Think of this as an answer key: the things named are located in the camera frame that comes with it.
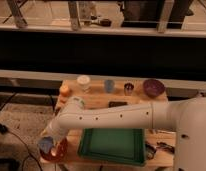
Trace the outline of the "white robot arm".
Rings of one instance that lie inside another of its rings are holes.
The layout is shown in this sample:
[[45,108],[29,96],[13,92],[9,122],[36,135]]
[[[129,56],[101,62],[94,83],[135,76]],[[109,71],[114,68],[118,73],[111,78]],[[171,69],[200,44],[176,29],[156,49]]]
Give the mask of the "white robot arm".
[[179,101],[149,101],[103,109],[86,109],[71,97],[45,127],[55,141],[71,129],[133,128],[176,133],[174,171],[206,171],[206,97]]

